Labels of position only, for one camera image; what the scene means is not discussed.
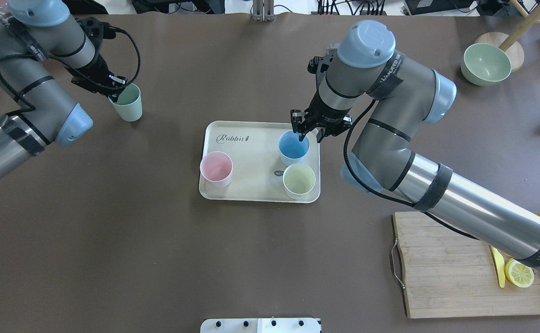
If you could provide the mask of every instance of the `wooden disc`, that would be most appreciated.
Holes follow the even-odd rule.
[[[488,32],[479,36],[475,40],[475,42],[492,44],[498,47],[508,37],[509,36],[507,34],[503,34],[502,32]],[[519,42],[515,42],[513,46],[509,47],[509,49],[506,50],[506,55],[509,56],[510,64],[512,66],[511,73],[515,72],[516,70],[521,68],[521,66],[523,66],[523,62],[525,60],[525,52],[521,44],[519,44]]]

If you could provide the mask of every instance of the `blue joint cap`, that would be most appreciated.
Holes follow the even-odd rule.
[[[93,120],[77,103],[62,125],[55,141],[59,145],[66,147],[84,135],[91,126],[93,126]]]
[[[380,22],[355,23],[338,47],[338,57],[346,65],[373,68],[386,63],[395,51],[393,32]]]
[[[434,124],[441,120],[445,113],[451,108],[451,105],[454,102],[454,98],[457,95],[457,86],[453,81],[445,78],[437,72],[435,72],[436,77],[436,91],[435,91],[435,100],[432,102],[432,107],[428,116],[424,118],[425,123]]]
[[[363,183],[367,184],[368,187],[377,192],[381,192],[383,190],[383,187],[379,184],[377,179],[375,179],[372,173],[367,170],[367,167],[365,167],[365,165],[356,157],[353,152],[348,153],[348,162],[350,162],[352,170],[363,181]],[[345,163],[342,165],[342,169],[340,169],[340,175],[345,181],[348,181],[348,183],[351,183],[361,191],[372,194],[369,192],[369,190],[361,186],[361,184],[359,184],[354,177],[352,177],[352,174],[350,173],[350,170],[348,170]]]
[[[61,0],[9,0],[7,5],[13,17],[31,27],[54,27],[71,15]]]

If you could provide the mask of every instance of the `dark table surface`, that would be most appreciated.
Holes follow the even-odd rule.
[[[94,119],[0,181],[0,332],[198,332],[205,318],[312,316],[325,332],[539,332],[540,316],[406,318],[388,251],[391,215],[339,175],[344,136],[321,144],[312,204],[206,200],[198,192],[214,120],[288,122],[314,93],[307,62],[357,17],[281,14],[110,15],[137,40],[143,118],[53,76]],[[523,67],[491,87],[460,74],[463,51],[521,18],[375,17],[397,48],[454,80],[458,96],[411,147],[530,211],[540,210],[540,25],[520,42]],[[102,51],[131,76],[120,36]],[[357,115],[367,104],[354,109]],[[0,114],[16,104],[0,89]]]

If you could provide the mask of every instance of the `wooden cutting board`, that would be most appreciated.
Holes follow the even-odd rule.
[[[409,318],[540,315],[540,279],[528,288],[507,280],[500,288],[484,242],[416,211],[395,213],[393,225]]]

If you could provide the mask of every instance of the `green bowl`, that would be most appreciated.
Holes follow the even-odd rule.
[[[492,44],[473,44],[463,54],[461,72],[475,85],[497,84],[509,77],[510,59],[504,51]]]

